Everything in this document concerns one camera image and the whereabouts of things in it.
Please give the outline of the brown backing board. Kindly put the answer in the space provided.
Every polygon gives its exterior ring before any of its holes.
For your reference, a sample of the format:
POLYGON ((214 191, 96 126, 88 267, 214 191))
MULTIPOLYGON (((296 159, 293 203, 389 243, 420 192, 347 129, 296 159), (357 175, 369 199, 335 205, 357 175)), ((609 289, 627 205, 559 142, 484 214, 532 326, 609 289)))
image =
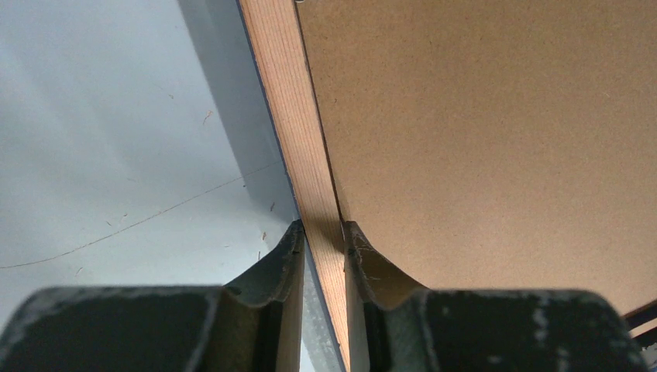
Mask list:
POLYGON ((656 297, 654 1, 305 1, 342 217, 431 288, 656 297))

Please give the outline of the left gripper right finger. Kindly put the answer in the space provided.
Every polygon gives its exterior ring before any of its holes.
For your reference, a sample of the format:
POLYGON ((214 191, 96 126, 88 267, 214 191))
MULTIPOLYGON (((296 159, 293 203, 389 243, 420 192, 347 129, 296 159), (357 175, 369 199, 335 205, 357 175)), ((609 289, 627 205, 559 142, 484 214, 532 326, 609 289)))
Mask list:
POLYGON ((353 371, 646 371, 628 324, 580 290, 418 283, 344 222, 353 371))

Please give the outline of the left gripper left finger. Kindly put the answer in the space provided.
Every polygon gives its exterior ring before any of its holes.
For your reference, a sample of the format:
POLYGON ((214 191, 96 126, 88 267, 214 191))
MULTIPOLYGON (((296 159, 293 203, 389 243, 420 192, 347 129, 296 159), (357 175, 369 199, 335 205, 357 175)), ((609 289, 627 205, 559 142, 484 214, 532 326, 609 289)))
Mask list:
POLYGON ((36 291, 1 335, 1 369, 296 371, 305 244, 296 220, 224 285, 36 291))

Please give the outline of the wooden picture frame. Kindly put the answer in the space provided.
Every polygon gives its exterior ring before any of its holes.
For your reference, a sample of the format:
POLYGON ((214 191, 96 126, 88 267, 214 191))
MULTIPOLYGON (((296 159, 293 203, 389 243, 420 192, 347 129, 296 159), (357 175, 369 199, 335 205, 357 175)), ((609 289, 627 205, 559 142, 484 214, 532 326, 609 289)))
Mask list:
MULTIPOLYGON (((345 240, 342 231, 343 223, 352 220, 345 220, 342 217, 335 188, 335 178, 298 14, 298 6, 302 2, 305 1, 242 1, 239 5, 267 103, 270 106, 284 162, 306 228, 311 254, 327 302, 329 318, 339 343, 339 352, 348 370, 353 371, 350 368, 345 240)), ((441 287, 431 289, 589 291, 582 288, 441 287)), ((631 331, 655 317, 656 297, 631 312, 620 313, 605 297, 595 291, 590 292, 601 296, 626 321, 631 337, 638 341, 642 351, 653 342, 653 331, 644 332, 639 337, 634 337, 631 331)))

